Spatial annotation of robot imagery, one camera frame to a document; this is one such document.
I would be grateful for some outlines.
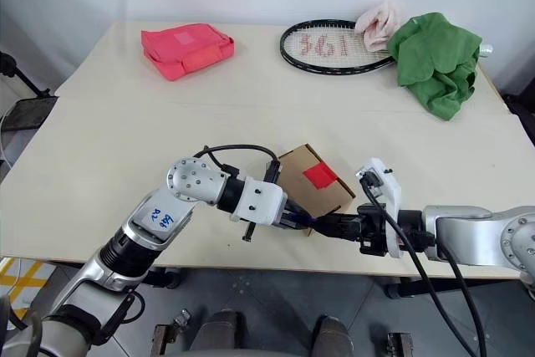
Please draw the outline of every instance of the racket strings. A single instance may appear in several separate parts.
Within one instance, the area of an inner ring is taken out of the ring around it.
[[[388,51],[368,52],[361,33],[338,24],[320,24],[288,35],[284,50],[299,62],[321,67],[364,66],[384,60]]]

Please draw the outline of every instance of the robotic arm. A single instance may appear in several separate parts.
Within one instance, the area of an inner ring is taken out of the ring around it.
[[[535,207],[518,207],[491,213],[478,207],[427,207],[423,212],[400,210],[400,186],[378,159],[372,159],[357,177],[368,172],[375,196],[382,196],[386,211],[403,228],[417,252],[443,261],[436,238],[447,243],[458,263],[514,268],[522,280],[535,278]],[[269,173],[275,181],[277,172]],[[356,215],[331,213],[312,218],[289,200],[276,184],[237,171],[216,171],[200,158],[173,164],[162,187],[150,193],[117,233],[79,270],[56,298],[42,333],[33,326],[3,346],[3,355],[19,355],[40,339],[43,355],[85,356],[90,345],[103,344],[123,323],[135,300],[134,290],[149,268],[191,219],[195,206],[204,202],[228,212],[233,221],[302,229],[311,227],[328,237],[360,242],[360,251],[394,258],[404,246],[374,206],[363,205]]]

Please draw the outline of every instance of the cardboard box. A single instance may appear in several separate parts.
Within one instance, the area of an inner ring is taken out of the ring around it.
[[[340,209],[355,198],[309,144],[291,150],[279,160],[282,169],[277,184],[313,217]]]

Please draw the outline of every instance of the white table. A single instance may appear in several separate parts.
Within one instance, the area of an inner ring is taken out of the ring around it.
[[[168,82],[142,56],[139,33],[179,24],[115,25],[62,85],[0,186],[4,255],[85,260],[165,180],[171,163],[205,144],[248,142],[282,154],[308,142],[358,194],[350,212],[366,202],[354,172],[371,156],[394,169],[403,208],[533,203],[535,148],[482,74],[476,93],[444,122],[396,86],[393,66],[347,77],[307,74],[278,55],[284,27],[217,24],[235,38],[235,56]],[[256,177],[267,161],[251,151],[223,157]],[[245,229],[199,206],[157,262],[416,275],[408,255],[365,256],[355,243],[271,227],[257,227],[246,243]],[[431,276],[452,276],[447,264],[424,265]],[[461,270],[468,278],[517,277],[506,268]]]

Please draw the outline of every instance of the black racket frame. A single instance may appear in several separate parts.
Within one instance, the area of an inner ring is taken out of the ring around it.
[[[389,56],[388,58],[385,58],[383,60],[379,60],[378,62],[374,62],[371,64],[365,64],[363,66],[355,66],[355,67],[324,67],[324,66],[316,66],[314,64],[308,64],[301,62],[297,60],[296,58],[293,58],[284,50],[284,41],[286,38],[293,32],[298,31],[299,29],[305,29],[305,28],[311,28],[311,27],[328,27],[332,25],[338,25],[341,28],[354,28],[354,22],[353,21],[347,21],[347,20],[337,20],[337,19],[319,19],[319,20],[310,20],[310,21],[304,21],[299,24],[295,24],[292,27],[288,28],[281,37],[279,48],[281,55],[283,56],[283,59],[286,60],[288,63],[290,63],[292,66],[297,67],[298,69],[308,71],[309,73],[316,73],[316,74],[324,74],[324,75],[351,75],[351,74],[361,74],[361,73],[367,73],[369,71],[376,70],[380,67],[386,66],[387,64],[391,64],[394,62],[394,58],[392,56]]]

